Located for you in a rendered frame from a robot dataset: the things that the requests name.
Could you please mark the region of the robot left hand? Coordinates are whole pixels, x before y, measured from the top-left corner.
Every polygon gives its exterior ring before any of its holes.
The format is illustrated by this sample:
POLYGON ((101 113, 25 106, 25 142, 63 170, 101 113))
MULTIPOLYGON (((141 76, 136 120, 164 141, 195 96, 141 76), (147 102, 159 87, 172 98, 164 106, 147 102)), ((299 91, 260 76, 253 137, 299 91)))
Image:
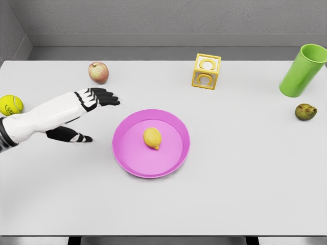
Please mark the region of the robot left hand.
POLYGON ((34 132, 63 142, 92 142, 90 136, 64 127, 98 107, 118 106, 119 98, 104 88, 87 88, 51 99, 30 111, 34 132))

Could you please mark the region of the yellow lemon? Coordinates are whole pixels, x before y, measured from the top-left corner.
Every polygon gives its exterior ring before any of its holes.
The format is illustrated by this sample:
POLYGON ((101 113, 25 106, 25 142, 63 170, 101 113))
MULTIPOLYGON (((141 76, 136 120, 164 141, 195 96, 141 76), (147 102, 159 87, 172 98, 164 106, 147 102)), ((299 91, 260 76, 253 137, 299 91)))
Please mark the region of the yellow lemon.
POLYGON ((144 143, 155 150, 159 150, 162 137, 161 133, 156 128, 147 128, 143 133, 144 143))

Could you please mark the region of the pink round plate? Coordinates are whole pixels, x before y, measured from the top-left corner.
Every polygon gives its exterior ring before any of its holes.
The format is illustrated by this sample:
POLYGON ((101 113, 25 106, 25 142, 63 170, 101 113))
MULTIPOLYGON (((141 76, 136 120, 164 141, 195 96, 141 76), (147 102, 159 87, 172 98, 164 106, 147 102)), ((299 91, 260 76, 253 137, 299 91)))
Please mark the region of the pink round plate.
POLYGON ((170 112, 146 109, 126 117, 116 128, 112 140, 113 155, 128 173, 141 178, 160 178, 176 171, 190 150, 186 125, 170 112), (156 128, 162 136, 158 150, 143 140, 147 128, 156 128))

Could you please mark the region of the yellow tennis ball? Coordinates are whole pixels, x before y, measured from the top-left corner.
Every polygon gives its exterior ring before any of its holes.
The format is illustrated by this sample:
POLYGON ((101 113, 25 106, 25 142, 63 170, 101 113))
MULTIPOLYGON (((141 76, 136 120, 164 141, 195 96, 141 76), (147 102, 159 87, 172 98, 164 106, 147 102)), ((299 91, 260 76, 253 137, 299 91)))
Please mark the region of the yellow tennis ball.
POLYGON ((14 95, 5 95, 0 98, 0 113, 5 116, 20 114, 24 110, 22 100, 14 95))

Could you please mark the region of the red-green apple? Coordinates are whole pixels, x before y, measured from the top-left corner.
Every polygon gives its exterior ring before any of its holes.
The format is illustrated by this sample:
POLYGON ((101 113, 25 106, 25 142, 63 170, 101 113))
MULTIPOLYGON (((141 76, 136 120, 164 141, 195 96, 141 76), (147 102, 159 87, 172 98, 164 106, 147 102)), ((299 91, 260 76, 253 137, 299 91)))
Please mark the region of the red-green apple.
POLYGON ((103 62, 92 62, 88 67, 89 77, 98 84, 104 84, 109 77, 109 69, 103 62))

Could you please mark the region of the yellow letter block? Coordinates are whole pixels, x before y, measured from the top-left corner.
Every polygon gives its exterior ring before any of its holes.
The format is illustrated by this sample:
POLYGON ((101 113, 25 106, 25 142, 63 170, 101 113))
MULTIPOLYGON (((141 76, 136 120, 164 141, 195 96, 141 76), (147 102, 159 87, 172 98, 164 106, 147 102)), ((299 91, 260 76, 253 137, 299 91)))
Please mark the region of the yellow letter block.
POLYGON ((214 90, 220 72, 221 57, 197 54, 192 77, 192 86, 214 90))

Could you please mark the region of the green cup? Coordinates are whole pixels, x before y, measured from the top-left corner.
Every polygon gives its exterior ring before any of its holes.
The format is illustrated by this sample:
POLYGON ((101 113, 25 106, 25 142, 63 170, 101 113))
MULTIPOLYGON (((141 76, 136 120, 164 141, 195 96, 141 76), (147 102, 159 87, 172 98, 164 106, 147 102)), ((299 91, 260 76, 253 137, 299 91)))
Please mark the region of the green cup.
POLYGON ((327 63, 327 49, 317 44, 305 44, 279 85, 282 94, 299 97, 327 63))

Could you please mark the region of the brownish green pear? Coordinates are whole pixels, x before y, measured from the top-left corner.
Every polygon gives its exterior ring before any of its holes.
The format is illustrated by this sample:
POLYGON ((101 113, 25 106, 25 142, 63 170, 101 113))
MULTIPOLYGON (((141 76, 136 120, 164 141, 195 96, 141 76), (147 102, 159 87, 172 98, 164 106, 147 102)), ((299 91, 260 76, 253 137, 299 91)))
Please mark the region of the brownish green pear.
POLYGON ((317 108, 309 104, 300 104, 295 109, 295 115, 299 120, 307 121, 313 119, 317 111, 317 108))

